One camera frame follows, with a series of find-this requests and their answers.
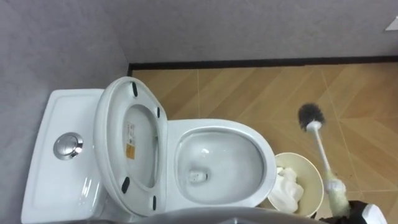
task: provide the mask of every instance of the toilet tank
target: toilet tank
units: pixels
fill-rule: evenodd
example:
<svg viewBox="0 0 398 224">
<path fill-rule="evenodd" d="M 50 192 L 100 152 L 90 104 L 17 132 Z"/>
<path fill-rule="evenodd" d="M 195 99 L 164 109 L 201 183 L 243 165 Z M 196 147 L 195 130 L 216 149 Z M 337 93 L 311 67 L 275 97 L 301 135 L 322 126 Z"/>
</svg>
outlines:
<svg viewBox="0 0 398 224">
<path fill-rule="evenodd" d="M 50 95 L 30 164 L 22 223 L 71 222 L 101 216 L 108 194 L 95 161 L 93 123 L 102 92 L 57 90 Z M 59 139 L 65 133 L 73 134 Z"/>
</svg>

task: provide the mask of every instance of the toilet lid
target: toilet lid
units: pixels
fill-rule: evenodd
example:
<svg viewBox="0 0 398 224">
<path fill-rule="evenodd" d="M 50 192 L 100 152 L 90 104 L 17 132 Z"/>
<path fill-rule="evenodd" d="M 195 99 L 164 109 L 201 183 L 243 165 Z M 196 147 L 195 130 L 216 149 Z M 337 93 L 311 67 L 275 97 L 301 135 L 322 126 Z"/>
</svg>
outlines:
<svg viewBox="0 0 398 224">
<path fill-rule="evenodd" d="M 112 82 L 99 100 L 94 150 L 106 190 L 129 213 L 164 209 L 167 117 L 148 87 L 132 77 Z"/>
</svg>

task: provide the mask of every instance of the beige trash can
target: beige trash can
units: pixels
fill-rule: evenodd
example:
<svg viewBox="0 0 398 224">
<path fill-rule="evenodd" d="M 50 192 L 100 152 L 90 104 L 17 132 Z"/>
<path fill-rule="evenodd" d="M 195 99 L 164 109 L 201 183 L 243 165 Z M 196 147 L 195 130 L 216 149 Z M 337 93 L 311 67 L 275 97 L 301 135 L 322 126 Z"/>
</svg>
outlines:
<svg viewBox="0 0 398 224">
<path fill-rule="evenodd" d="M 311 217 L 320 208 L 325 192 L 319 171 L 308 159 L 293 152 L 278 154 L 275 159 L 278 167 L 290 167 L 296 172 L 297 183 L 304 189 L 303 197 L 298 202 L 298 210 L 295 214 Z M 279 210 L 271 200 L 269 201 L 274 208 Z"/>
</svg>

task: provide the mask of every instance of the black baseboard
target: black baseboard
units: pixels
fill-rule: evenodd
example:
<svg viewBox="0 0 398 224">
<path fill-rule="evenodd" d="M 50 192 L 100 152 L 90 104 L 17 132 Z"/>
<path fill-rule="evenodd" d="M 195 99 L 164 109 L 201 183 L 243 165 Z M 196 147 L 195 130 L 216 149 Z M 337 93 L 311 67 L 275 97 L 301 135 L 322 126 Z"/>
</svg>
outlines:
<svg viewBox="0 0 398 224">
<path fill-rule="evenodd" d="M 382 62 L 398 62 L 398 55 L 382 57 L 283 58 L 262 60 L 223 60 L 207 62 L 130 63 L 127 75 L 131 76 L 132 71 L 134 70 L 276 67 Z"/>
<path fill-rule="evenodd" d="M 127 68 L 127 76 L 132 77 L 132 71 L 133 71 L 133 64 L 129 63 L 129 66 Z"/>
</svg>

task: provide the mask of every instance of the gray wall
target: gray wall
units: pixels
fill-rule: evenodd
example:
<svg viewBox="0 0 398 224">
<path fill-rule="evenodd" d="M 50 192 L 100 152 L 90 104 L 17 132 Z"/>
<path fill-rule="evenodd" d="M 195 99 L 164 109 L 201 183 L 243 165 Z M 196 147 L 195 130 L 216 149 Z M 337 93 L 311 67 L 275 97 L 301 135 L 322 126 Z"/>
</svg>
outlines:
<svg viewBox="0 0 398 224">
<path fill-rule="evenodd" d="M 0 0 L 0 223 L 20 223 L 50 92 L 101 88 L 127 62 L 100 2 Z"/>
<path fill-rule="evenodd" d="M 397 0 L 104 1 L 129 62 L 398 55 Z"/>
</svg>

